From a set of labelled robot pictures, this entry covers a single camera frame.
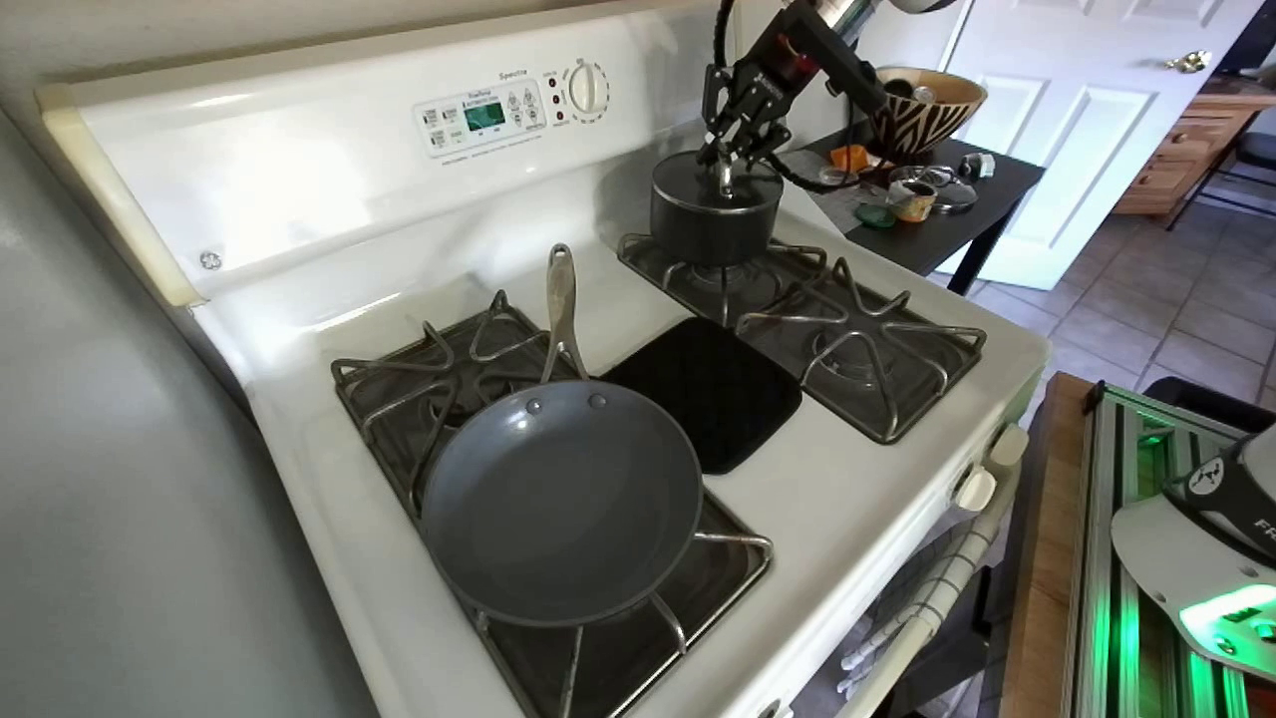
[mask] floor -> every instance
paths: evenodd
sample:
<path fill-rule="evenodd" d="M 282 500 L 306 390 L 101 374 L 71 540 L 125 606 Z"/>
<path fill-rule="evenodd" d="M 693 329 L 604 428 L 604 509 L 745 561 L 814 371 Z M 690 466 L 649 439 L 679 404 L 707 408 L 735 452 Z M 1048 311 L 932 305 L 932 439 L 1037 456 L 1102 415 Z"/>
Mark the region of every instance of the floor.
<path fill-rule="evenodd" d="M 1044 337 L 1048 374 L 1179 374 L 1276 412 L 1276 221 L 1204 201 L 1173 230 L 1110 221 L 1053 291 L 976 283 L 974 305 Z"/>

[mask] frying pan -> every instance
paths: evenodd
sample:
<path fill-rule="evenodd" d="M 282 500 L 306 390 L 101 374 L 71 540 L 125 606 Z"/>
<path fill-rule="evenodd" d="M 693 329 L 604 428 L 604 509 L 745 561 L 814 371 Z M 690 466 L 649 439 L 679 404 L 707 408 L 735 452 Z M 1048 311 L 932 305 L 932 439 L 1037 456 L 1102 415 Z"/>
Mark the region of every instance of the frying pan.
<path fill-rule="evenodd" d="M 548 297 L 550 358 L 580 362 L 566 249 L 550 253 Z M 679 419 L 638 390 L 542 371 L 440 452 L 419 527 L 461 604 L 519 626 L 582 626 L 643 606 L 699 513 L 701 466 Z"/>

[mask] stove burner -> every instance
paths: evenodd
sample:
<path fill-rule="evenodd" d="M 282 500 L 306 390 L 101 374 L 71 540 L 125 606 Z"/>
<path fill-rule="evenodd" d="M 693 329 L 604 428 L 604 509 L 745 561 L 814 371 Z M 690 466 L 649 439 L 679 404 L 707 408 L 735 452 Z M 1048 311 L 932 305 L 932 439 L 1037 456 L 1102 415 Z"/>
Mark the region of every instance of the stove burner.
<path fill-rule="evenodd" d="M 492 306 L 384 358 L 336 358 L 336 390 L 400 501 L 419 513 L 428 466 L 487 404 L 533 387 L 550 339 L 497 291 Z"/>
<path fill-rule="evenodd" d="M 495 297 L 481 315 L 424 329 L 419 342 L 384 358 L 339 358 L 332 374 L 403 509 L 419 517 L 445 439 L 487 404 L 538 382 L 548 350 L 550 337 Z M 554 380 L 580 380 L 580 368 L 557 358 Z M 690 551 L 628 620 L 531 629 L 460 604 L 528 713 L 592 718 L 632 709 L 766 569 L 768 541 L 707 489 Z"/>
<path fill-rule="evenodd" d="M 643 278 L 690 311 L 718 321 L 782 362 L 806 394 L 876 443 L 896 443 L 982 355 L 984 330 L 936 329 L 909 311 L 909 291 L 884 298 L 818 249 L 768 245 L 718 283 L 690 283 L 690 267 L 658 245 L 622 249 Z"/>

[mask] control panel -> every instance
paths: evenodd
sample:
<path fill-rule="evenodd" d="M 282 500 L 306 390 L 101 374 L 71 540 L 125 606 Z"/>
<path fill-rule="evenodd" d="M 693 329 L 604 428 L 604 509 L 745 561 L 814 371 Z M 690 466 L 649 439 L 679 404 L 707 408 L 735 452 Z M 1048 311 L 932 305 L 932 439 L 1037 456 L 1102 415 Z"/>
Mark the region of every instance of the control panel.
<path fill-rule="evenodd" d="M 548 129 L 597 124 L 609 107 L 609 75 L 593 60 L 554 71 L 501 71 L 497 85 L 428 99 L 416 118 L 433 158 L 455 162 L 521 142 Z"/>
<path fill-rule="evenodd" d="M 479 93 L 431 99 L 419 107 L 431 157 L 471 157 L 492 142 L 533 134 L 548 129 L 548 99 L 531 75 L 492 85 Z"/>

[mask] drawer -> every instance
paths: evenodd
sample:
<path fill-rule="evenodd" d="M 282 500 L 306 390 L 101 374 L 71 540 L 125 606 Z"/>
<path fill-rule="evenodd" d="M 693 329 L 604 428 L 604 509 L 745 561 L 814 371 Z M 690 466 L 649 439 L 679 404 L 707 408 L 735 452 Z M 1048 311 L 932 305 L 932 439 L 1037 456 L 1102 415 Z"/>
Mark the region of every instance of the drawer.
<path fill-rule="evenodd" d="M 1175 149 L 1175 142 L 1208 142 L 1208 149 L 1230 149 L 1238 140 L 1238 132 L 1248 124 L 1248 112 L 1200 112 L 1187 107 L 1173 132 L 1159 140 L 1159 149 Z"/>
<path fill-rule="evenodd" d="M 1166 217 L 1187 197 L 1215 150 L 1204 140 L 1159 142 L 1146 170 L 1130 185 L 1115 217 Z"/>

